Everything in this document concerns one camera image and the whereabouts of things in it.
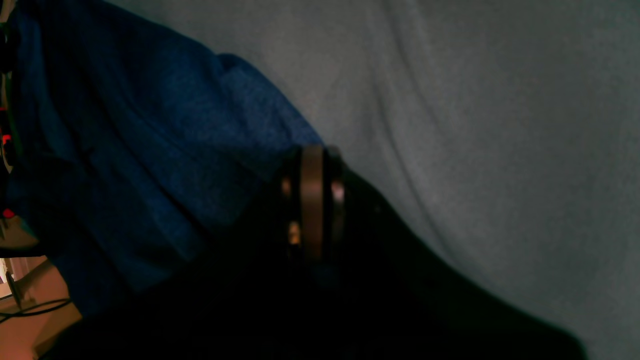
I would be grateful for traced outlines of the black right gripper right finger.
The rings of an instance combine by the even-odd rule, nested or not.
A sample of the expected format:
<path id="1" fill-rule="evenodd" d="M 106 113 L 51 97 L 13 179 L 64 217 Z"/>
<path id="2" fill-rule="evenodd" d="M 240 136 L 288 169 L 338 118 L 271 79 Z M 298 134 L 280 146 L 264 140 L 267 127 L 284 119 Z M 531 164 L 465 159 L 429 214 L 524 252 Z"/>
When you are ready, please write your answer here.
<path id="1" fill-rule="evenodd" d="M 422 243 L 386 199 L 325 150 L 325 259 L 419 360 L 585 360 L 578 340 L 481 289 Z"/>

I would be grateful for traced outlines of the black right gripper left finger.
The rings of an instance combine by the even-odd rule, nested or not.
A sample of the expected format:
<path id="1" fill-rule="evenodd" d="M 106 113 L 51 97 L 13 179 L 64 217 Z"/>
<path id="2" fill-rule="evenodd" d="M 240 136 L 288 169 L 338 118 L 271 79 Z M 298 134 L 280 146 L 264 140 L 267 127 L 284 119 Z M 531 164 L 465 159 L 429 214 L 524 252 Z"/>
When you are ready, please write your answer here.
<path id="1" fill-rule="evenodd" d="M 326 263 L 326 148 L 298 148 L 224 239 L 126 305 L 71 326 L 47 360 L 218 360 L 297 332 Z"/>

